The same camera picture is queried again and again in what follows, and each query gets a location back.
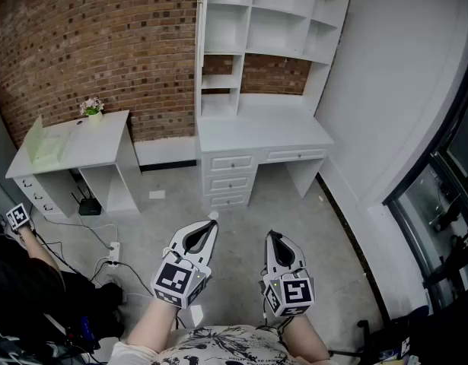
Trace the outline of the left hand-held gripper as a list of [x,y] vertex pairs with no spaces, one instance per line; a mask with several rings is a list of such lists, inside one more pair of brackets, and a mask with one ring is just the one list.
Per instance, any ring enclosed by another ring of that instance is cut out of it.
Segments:
[[158,300],[177,308],[189,307],[205,289],[208,267],[218,235],[218,222],[203,220],[180,228],[163,251],[163,260],[151,280]]

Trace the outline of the light green box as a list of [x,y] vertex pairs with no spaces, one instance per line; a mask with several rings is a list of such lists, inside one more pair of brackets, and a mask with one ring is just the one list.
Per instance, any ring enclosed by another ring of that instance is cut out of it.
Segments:
[[24,138],[24,146],[31,164],[43,167],[59,163],[70,135],[70,131],[45,132],[42,116],[38,116]]

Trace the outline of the black framed glass door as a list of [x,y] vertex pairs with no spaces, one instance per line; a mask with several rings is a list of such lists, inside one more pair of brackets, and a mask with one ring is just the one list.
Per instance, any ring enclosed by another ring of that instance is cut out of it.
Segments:
[[436,136],[385,199],[422,274],[431,310],[468,290],[468,65]]

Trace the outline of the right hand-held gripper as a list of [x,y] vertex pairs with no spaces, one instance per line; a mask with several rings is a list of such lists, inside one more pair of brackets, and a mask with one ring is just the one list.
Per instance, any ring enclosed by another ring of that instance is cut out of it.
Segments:
[[[281,267],[296,270],[280,274]],[[263,276],[260,286],[275,317],[302,315],[314,305],[314,278],[305,268],[303,251],[274,230],[266,237],[266,270],[269,275]]]

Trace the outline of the person's right forearm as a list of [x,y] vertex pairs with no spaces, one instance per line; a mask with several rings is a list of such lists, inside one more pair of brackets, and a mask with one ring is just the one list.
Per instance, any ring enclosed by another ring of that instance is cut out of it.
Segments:
[[293,357],[301,357],[309,363],[330,359],[326,345],[305,315],[295,316],[285,326],[282,337]]

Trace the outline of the black electronics pile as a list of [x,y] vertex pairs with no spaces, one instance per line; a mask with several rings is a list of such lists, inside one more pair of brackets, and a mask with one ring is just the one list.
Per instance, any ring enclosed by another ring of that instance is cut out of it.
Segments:
[[32,342],[0,331],[0,365],[107,365],[84,348],[52,341]]

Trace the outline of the white desk with shelf hutch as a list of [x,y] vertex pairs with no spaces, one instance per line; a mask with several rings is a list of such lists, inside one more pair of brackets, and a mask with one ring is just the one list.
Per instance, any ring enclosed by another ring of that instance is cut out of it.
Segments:
[[[314,115],[339,45],[350,0],[204,0],[202,67],[196,73],[196,118],[231,118],[257,106]],[[302,94],[245,94],[247,56],[310,62]]]

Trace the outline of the small white side desk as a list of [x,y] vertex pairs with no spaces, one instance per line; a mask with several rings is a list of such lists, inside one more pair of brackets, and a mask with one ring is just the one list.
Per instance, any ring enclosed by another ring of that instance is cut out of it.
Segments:
[[109,215],[139,214],[142,174],[127,129],[128,112],[107,113],[97,125],[88,117],[43,126],[45,132],[70,131],[59,163],[35,167],[24,143],[6,173],[48,219],[74,215],[82,195],[71,171],[77,170],[91,194]]

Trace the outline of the black router with antennas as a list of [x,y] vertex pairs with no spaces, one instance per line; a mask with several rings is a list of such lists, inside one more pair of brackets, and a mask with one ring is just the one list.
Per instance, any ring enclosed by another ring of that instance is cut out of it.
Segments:
[[100,202],[91,194],[90,189],[88,190],[88,196],[86,196],[77,186],[78,191],[82,195],[82,199],[79,200],[77,196],[72,193],[73,198],[78,203],[78,214],[81,216],[98,216],[101,214],[102,207]]

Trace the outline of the person's left forearm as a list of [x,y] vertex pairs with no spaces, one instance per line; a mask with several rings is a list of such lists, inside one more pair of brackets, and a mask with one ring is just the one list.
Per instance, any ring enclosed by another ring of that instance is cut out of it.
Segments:
[[129,334],[126,343],[162,352],[167,346],[178,310],[176,306],[154,298]]

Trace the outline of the person's patterned white shirt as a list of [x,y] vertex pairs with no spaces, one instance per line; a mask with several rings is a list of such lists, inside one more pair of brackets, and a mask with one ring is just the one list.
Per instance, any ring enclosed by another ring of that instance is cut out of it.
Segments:
[[279,337],[249,325],[208,326],[173,336],[162,352],[119,342],[107,365],[298,365]]

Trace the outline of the pink flower plant pot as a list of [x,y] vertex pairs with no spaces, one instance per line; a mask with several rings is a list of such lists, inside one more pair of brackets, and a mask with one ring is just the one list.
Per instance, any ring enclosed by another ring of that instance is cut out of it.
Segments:
[[103,119],[104,103],[98,97],[89,98],[84,101],[80,106],[80,114],[88,117],[91,125],[97,125]]

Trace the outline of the white wall skirting panel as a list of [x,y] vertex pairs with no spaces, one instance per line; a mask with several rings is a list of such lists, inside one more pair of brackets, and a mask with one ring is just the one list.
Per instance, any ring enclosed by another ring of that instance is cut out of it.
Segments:
[[133,144],[140,166],[176,163],[196,159],[195,137],[162,138]]

